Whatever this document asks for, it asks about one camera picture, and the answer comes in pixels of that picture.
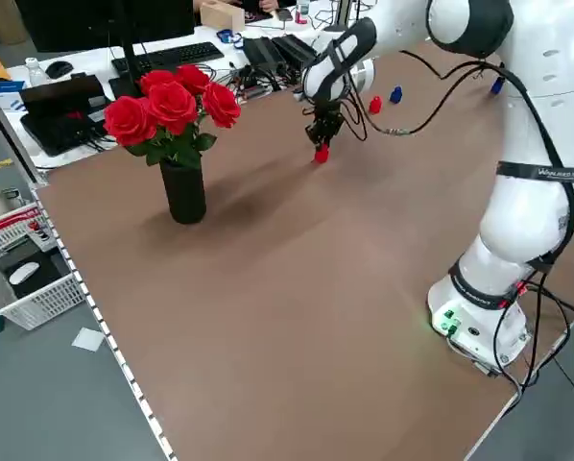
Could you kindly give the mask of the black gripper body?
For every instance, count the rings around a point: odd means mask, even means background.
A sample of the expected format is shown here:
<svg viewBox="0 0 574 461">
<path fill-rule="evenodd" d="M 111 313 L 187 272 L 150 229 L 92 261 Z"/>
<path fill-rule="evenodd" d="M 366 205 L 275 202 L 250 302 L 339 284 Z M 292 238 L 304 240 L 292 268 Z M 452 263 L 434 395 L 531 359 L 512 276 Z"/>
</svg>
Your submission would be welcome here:
<svg viewBox="0 0 574 461">
<path fill-rule="evenodd" d="M 313 105 L 309 109 L 304 110 L 305 115 L 313 115 L 313 121 L 305 127 L 307 134 L 308 127 L 317 127 L 323 134 L 326 131 L 336 131 L 341 129 L 345 118 L 341 114 L 341 102 L 329 102 Z"/>
</svg>

